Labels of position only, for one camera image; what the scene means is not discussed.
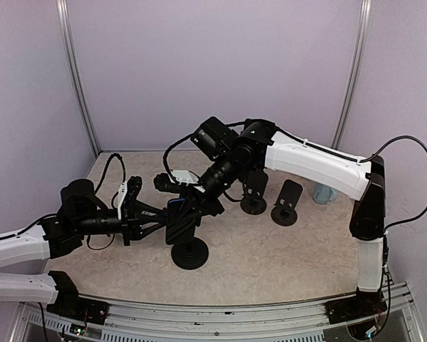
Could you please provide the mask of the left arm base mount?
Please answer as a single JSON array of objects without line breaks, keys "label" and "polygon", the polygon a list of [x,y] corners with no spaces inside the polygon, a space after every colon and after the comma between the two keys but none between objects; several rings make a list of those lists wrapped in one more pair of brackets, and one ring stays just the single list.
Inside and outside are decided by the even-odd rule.
[{"label": "left arm base mount", "polygon": [[48,304],[46,309],[51,314],[103,326],[109,305],[104,301],[82,296],[60,295],[53,304]]}]

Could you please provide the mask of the blue phone black screen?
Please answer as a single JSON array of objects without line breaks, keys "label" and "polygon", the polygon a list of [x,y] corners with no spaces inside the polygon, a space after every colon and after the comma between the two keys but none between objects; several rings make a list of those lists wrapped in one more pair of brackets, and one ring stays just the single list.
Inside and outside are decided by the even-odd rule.
[{"label": "blue phone black screen", "polygon": [[165,243],[167,245],[184,244],[194,238],[197,212],[184,198],[171,199],[167,205],[167,224]]}]

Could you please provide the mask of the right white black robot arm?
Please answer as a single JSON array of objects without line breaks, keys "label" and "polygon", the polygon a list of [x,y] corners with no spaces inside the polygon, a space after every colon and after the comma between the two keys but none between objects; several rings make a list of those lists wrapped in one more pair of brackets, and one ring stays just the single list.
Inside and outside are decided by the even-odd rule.
[{"label": "right white black robot arm", "polygon": [[199,177],[174,171],[173,181],[189,187],[186,199],[202,214],[215,216],[214,202],[236,180],[253,170],[270,169],[321,183],[354,200],[349,230],[358,243],[359,277],[350,311],[365,316],[381,298],[384,267],[384,161],[367,160],[298,138],[275,123],[246,119],[243,131],[208,118],[188,135],[213,164]]}]

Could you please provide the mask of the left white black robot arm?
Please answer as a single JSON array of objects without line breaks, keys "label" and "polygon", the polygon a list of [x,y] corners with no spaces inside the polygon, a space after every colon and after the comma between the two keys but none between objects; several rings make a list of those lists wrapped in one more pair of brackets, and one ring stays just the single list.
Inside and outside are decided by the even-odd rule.
[{"label": "left white black robot arm", "polygon": [[[124,245],[165,226],[166,213],[138,201],[140,177],[132,177],[119,191],[118,207],[108,207],[96,196],[90,180],[72,181],[61,190],[61,208],[29,227],[0,234],[0,268],[25,261],[64,257],[90,235],[119,234]],[[55,304],[71,317],[80,316],[85,302],[67,273],[25,275],[0,272],[0,302]]]}]

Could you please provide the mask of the black pole phone stand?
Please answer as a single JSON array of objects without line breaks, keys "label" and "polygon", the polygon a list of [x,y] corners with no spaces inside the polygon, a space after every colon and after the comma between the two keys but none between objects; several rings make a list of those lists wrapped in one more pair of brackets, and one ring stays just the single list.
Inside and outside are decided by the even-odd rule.
[{"label": "black pole phone stand", "polygon": [[195,237],[190,242],[174,244],[171,257],[176,266],[184,270],[194,270],[203,266],[209,257],[207,244]]}]

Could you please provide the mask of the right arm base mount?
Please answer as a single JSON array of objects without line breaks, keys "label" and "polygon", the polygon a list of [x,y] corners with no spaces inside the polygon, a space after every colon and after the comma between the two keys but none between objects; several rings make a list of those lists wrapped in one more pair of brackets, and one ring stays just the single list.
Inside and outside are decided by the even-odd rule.
[{"label": "right arm base mount", "polygon": [[370,300],[352,296],[328,301],[325,303],[325,308],[329,323],[337,324],[373,316],[379,311],[384,312],[387,310],[387,304],[382,299]]}]

